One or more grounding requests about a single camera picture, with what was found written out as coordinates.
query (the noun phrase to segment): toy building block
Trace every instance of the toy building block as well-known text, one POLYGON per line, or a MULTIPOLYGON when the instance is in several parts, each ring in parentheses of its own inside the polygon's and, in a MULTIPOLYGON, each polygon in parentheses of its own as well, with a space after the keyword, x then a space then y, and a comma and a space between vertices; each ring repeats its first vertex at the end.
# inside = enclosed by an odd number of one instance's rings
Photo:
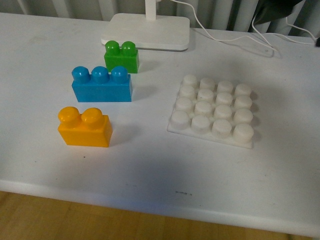
POLYGON ((108 41, 105 44, 104 60, 109 70, 116 66, 123 66, 130 74, 137 74, 139 68, 139 54, 136 45, 132 41, 126 41, 121 48, 116 41, 108 41))
POLYGON ((213 79, 183 78, 167 130, 223 144, 252 148, 251 88, 213 79))
POLYGON ((131 76, 123 66, 116 66, 111 74, 104 66, 95 67, 91 74, 84 66, 72 71, 72 88, 78 102, 131 102, 131 76))
POLYGON ((58 131, 67 145, 109 147, 112 126, 100 109, 88 108, 80 114, 77 108, 67 106, 61 109, 58 118, 58 131))

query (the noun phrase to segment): lamp base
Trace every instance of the lamp base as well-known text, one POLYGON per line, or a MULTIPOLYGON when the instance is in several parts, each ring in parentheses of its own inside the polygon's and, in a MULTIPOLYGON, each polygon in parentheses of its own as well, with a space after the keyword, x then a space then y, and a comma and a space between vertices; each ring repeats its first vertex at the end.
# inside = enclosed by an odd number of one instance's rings
POLYGON ((101 35, 102 44, 110 40, 120 45, 131 41, 138 49, 183 51, 189 46, 190 20, 181 16, 156 16, 147 20, 143 14, 118 13, 101 35))

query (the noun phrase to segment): yellow block stud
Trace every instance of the yellow block stud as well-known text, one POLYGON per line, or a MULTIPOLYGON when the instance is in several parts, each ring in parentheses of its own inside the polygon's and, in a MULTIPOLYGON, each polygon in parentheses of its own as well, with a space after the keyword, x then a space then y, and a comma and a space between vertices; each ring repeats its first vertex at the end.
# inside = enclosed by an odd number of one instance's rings
POLYGON ((58 113, 58 131, 67 145, 109 147, 112 126, 107 115, 98 108, 88 108, 83 114, 73 106, 58 113))

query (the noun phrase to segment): green building block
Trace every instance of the green building block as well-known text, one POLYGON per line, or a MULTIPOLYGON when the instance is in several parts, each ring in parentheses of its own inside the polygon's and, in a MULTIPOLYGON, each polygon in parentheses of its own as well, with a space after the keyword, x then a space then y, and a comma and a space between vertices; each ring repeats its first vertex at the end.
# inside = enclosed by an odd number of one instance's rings
POLYGON ((126 41, 121 48, 116 41, 108 41, 105 44, 104 61, 109 72, 116 66, 123 66, 130 74, 137 74, 139 68, 139 55, 136 45, 132 41, 126 41))

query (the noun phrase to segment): blue building block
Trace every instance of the blue building block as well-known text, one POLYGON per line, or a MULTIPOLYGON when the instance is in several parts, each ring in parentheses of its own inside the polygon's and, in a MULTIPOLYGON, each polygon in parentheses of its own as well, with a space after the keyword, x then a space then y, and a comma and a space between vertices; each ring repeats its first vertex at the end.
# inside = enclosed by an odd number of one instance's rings
POLYGON ((91 74, 84 66, 72 71, 72 88, 78 102, 131 102, 131 76, 123 66, 116 66, 109 74, 103 66, 95 67, 91 74))

